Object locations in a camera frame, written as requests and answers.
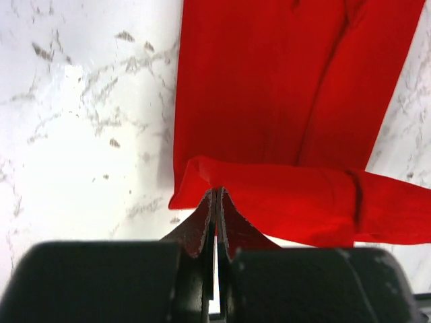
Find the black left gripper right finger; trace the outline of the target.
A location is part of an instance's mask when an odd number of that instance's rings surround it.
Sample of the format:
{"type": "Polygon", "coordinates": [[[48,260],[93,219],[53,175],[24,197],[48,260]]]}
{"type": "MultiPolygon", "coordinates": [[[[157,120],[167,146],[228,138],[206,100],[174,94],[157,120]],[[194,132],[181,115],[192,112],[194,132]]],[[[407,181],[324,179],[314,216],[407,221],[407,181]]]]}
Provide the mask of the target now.
{"type": "Polygon", "coordinates": [[[215,204],[216,233],[218,241],[218,279],[221,316],[233,322],[231,263],[242,250],[279,250],[272,242],[238,211],[227,189],[217,191],[215,204]]]}

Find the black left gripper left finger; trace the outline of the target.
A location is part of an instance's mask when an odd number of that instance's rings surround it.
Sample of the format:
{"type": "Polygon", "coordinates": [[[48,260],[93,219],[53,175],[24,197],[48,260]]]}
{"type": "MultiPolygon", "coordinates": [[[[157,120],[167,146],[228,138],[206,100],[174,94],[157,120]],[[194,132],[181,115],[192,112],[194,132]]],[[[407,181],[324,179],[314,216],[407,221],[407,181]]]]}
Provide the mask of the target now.
{"type": "Polygon", "coordinates": [[[197,208],[164,236],[158,273],[163,322],[209,322],[214,290],[216,192],[208,190],[197,208]]]}

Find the bright red t shirt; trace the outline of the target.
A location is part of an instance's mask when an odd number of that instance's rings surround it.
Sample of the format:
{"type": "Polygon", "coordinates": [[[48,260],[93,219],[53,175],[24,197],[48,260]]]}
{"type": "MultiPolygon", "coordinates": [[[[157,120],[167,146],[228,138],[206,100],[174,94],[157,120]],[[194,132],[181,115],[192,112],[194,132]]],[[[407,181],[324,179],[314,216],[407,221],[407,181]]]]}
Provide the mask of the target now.
{"type": "Polygon", "coordinates": [[[430,191],[365,170],[423,1],[185,1],[170,209],[224,187],[264,234],[430,241],[430,191]]]}

